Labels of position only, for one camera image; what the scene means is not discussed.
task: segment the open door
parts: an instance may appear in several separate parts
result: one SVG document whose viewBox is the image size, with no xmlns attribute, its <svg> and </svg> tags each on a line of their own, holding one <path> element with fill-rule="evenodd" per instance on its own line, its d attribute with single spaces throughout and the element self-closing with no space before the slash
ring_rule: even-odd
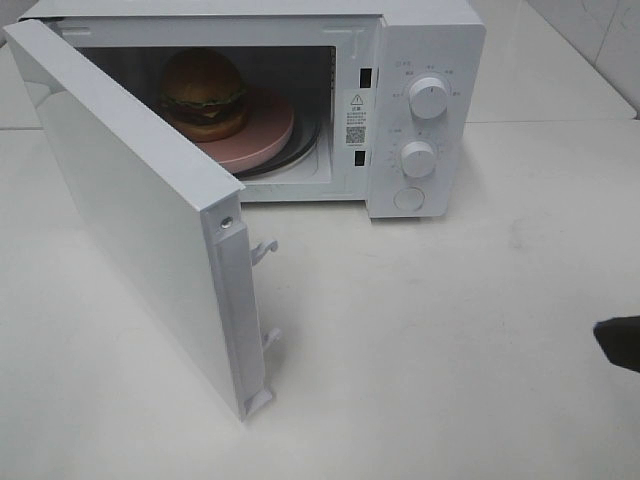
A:
<svg viewBox="0 0 640 480">
<path fill-rule="evenodd" d="M 87 227 L 244 419 L 271 394 L 242 184 L 43 23 L 5 30 Z"/>
</svg>

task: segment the pink plate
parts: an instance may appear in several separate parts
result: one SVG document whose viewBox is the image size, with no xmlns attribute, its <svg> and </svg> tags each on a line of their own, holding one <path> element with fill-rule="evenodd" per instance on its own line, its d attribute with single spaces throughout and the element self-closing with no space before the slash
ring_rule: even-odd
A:
<svg viewBox="0 0 640 480">
<path fill-rule="evenodd" d="M 235 135 L 215 142 L 196 143 L 231 173 L 238 173 L 272 159 L 289 141 L 293 107 L 276 92 L 254 88 L 247 93 L 249 121 Z"/>
</svg>

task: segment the hamburger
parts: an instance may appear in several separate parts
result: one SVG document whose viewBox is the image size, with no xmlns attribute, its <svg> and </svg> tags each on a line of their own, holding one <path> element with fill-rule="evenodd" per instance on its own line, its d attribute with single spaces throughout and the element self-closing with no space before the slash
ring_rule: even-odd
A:
<svg viewBox="0 0 640 480">
<path fill-rule="evenodd" d="M 230 137 L 247 122 L 247 88 L 231 61 L 210 48 L 169 59 L 160 82 L 164 119 L 193 142 Z"/>
</svg>

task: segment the microwave oven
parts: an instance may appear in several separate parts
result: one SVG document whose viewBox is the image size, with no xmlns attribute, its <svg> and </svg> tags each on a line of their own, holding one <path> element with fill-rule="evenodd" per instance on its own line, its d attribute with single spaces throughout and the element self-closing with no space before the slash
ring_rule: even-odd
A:
<svg viewBox="0 0 640 480">
<path fill-rule="evenodd" d="M 79 213 L 241 419 L 270 398 L 241 202 L 442 215 L 485 28 L 466 0 L 41 0 L 5 28 Z M 162 67 L 210 47 L 290 102 L 236 176 L 156 112 Z"/>
</svg>

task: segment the timer knob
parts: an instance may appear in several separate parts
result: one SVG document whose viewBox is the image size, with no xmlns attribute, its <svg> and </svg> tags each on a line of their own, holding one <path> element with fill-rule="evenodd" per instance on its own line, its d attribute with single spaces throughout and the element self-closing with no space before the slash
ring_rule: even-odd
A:
<svg viewBox="0 0 640 480">
<path fill-rule="evenodd" d="M 447 109 L 449 88 L 436 77 L 416 80 L 409 88 L 409 106 L 422 119 L 435 118 Z"/>
<path fill-rule="evenodd" d="M 436 168 L 436 159 L 436 152 L 426 142 L 411 142 L 400 150 L 400 164 L 407 177 L 426 177 Z"/>
</svg>

